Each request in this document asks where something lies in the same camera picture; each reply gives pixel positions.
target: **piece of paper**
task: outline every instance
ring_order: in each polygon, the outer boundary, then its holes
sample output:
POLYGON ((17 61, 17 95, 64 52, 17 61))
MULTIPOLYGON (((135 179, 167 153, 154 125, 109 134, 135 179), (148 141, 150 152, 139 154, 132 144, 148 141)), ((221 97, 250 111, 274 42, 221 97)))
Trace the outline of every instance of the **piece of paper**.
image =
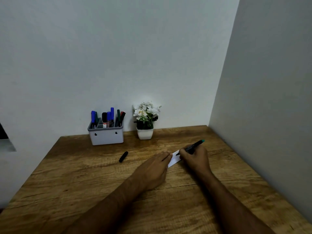
POLYGON ((180 155, 176 155, 177 153, 179 152, 178 151, 175 151, 173 154, 172 154, 172 158, 171 158, 171 161, 169 162, 168 164, 168 167, 171 167, 172 165, 176 164, 178 161, 180 161, 180 155))

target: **wooden tabletop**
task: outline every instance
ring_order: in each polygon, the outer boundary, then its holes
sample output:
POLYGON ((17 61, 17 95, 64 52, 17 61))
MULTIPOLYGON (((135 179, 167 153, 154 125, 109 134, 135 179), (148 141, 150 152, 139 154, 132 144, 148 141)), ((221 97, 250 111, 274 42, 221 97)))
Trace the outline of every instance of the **wooden tabletop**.
MULTIPOLYGON (((151 140, 125 132, 124 143, 98 146, 89 135, 61 137, 0 215, 0 232, 60 233, 144 160, 200 139, 216 177, 276 233, 312 233, 312 225, 207 126, 154 130, 151 140)), ((133 202, 118 233, 220 233, 210 204, 179 162, 165 183, 133 202)))

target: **wooden table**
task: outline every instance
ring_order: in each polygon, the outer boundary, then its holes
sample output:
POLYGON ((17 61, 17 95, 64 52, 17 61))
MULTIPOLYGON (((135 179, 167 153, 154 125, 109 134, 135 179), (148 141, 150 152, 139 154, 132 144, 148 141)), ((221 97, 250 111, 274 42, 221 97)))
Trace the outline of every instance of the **wooden table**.
MULTIPOLYGON (((312 225, 207 126, 155 130, 151 140, 125 132, 123 144, 99 146, 89 135, 61 137, 0 215, 0 232, 60 233, 148 157, 200 139, 216 177, 276 233, 312 233, 312 225)), ((118 232, 220 232, 197 183, 183 162, 173 165, 165 183, 133 202, 118 232)))

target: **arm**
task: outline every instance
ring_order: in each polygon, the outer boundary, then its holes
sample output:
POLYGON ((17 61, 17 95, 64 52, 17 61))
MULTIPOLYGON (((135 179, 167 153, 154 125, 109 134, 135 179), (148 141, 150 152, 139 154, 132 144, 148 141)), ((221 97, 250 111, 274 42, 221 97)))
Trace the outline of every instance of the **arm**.
POLYGON ((181 149, 180 156, 210 192, 226 233, 274 233, 213 175, 209 166, 208 152, 204 146, 199 145, 193 155, 181 149))
POLYGON ((161 152, 142 163, 115 191, 84 213, 63 233, 108 233, 115 228, 123 210, 140 193, 165 181, 172 154, 161 152))

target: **white pot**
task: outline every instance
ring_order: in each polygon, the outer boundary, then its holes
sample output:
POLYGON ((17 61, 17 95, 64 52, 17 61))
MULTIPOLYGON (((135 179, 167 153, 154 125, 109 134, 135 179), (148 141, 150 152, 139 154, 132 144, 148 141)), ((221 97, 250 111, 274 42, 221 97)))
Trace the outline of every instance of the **white pot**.
POLYGON ((137 129, 137 132, 138 132, 139 139, 151 139, 154 129, 150 129, 150 130, 138 130, 137 129))

